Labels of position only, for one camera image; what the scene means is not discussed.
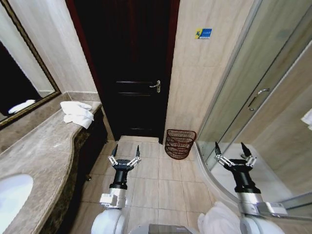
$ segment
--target white sink basin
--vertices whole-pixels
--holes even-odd
[[[0,180],[0,233],[10,225],[27,200],[34,180],[30,175],[13,175]]]

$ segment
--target sticker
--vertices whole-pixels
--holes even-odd
[[[209,39],[212,28],[197,28],[195,39]]]

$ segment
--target wicker basket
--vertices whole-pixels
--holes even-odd
[[[165,151],[174,159],[184,159],[189,155],[195,139],[196,132],[194,131],[168,129]]]

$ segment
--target marble countertop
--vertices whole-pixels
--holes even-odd
[[[100,102],[87,102],[95,113]],[[0,155],[0,179],[28,174],[33,189],[24,206],[5,230],[5,234],[39,233],[53,210],[67,181],[74,154],[73,139],[82,129],[63,121],[57,111]]]

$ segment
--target white cloth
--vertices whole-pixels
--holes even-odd
[[[197,220],[200,234],[241,234],[239,218],[222,202],[217,201]]]
[[[36,102],[36,101],[35,101],[35,100],[32,100],[32,99],[27,100],[26,102],[23,102],[23,103],[21,103],[21,104],[18,104],[18,105],[16,105],[16,106],[13,106],[13,107],[8,111],[8,113],[9,113],[9,114],[15,114],[16,112],[18,112],[18,111],[20,111],[20,110],[26,108],[27,106],[30,106],[30,105],[34,104],[35,102]]]
[[[310,130],[312,130],[312,109],[309,110],[309,111],[301,118],[301,120],[302,120],[303,122],[305,122],[307,125],[309,125],[308,128],[309,128]]]
[[[60,106],[65,113],[63,119],[65,123],[73,122],[88,129],[94,121],[94,116],[90,112],[92,107],[88,104],[79,101],[62,101]]]

